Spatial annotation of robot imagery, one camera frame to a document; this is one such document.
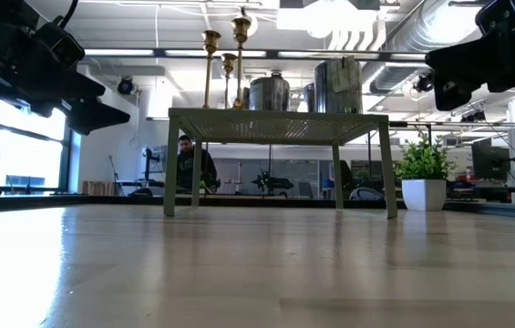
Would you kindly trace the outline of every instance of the table leg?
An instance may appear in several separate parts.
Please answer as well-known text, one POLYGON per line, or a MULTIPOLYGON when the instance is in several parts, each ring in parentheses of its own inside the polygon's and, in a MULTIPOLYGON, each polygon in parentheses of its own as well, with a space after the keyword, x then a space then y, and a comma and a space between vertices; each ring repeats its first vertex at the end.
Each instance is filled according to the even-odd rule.
POLYGON ((345 198, 342 190, 342 174, 340 172, 340 145, 332 145, 332 160, 334 161, 334 190, 336 195, 336 209, 345 207, 345 198))
POLYGON ((170 117, 168 149, 166 153, 166 181, 164 187, 164 215, 174 216, 176 205, 176 171, 178 165, 178 134, 180 118, 170 117))
POLYGON ((194 140, 194 169, 192 169, 192 207, 199 207, 202 172, 202 140, 194 140))
POLYGON ((381 162, 383 164, 383 182, 385 183, 386 217, 397 217, 397 197, 395 193, 395 173, 391 158, 391 139, 388 135, 388 123, 378 124, 378 136, 381 143, 381 162))

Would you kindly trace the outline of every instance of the light green metal table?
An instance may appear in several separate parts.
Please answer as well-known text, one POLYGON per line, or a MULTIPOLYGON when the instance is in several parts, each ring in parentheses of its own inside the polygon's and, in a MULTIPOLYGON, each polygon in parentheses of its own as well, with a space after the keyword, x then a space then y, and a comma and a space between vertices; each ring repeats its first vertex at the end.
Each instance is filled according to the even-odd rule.
MULTIPOLYGON (((340 172, 340 150, 355 138, 378 129, 383 162, 387 217, 397 217, 395 175, 388 135, 388 116, 319 114, 274 111, 171 108, 164 215, 174 216, 179 131, 183 130, 197 145, 202 142, 264 145, 304 145, 332 147, 335 172, 340 172)), ((202 147, 194 148, 192 206, 199 206, 202 147)), ((344 208, 340 174, 335 174, 336 208, 344 208)))

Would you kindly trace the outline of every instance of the wooden floor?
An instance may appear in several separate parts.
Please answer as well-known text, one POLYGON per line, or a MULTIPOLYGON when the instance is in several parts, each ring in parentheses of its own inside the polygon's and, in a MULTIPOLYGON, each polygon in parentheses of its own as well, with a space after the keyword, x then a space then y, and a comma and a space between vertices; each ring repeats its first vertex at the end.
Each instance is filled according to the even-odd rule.
POLYGON ((161 213, 0 213, 0 327, 515 327, 515 219, 161 213))

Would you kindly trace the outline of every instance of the candle holder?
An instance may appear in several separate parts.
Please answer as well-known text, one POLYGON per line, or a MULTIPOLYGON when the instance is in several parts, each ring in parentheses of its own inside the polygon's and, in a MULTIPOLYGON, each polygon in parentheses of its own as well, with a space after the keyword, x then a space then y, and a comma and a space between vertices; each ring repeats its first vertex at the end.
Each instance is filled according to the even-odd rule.
POLYGON ((231 76, 231 72, 233 70, 235 59, 237 56, 234 54, 222 54, 222 69, 224 69, 224 79, 225 79, 225 87, 224 87, 224 108, 227 109, 229 106, 229 77, 231 76))
POLYGON ((232 105, 235 109, 242 109, 242 88, 241 88, 241 77, 242 77, 242 45, 247 42, 249 38, 247 31, 251 27, 251 21, 245 17, 235 18, 231 21, 232 25, 232 37, 237 41, 239 54, 237 55, 237 98, 232 105))
POLYGON ((217 51, 221 34, 216 31, 207 30, 202 32, 204 39, 204 50, 207 52, 206 63, 206 83, 204 87, 204 105, 203 108, 209 108, 209 94, 211 93, 211 62, 212 54, 217 51))

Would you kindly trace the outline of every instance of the mesh tabletop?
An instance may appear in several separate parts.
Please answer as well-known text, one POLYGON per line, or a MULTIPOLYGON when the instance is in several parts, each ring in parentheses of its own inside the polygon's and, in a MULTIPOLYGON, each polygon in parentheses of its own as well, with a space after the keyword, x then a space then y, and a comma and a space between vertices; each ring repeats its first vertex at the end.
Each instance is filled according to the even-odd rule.
POLYGON ((388 123, 385 115, 171 108, 181 128, 203 141, 287 145, 345 144, 388 123))

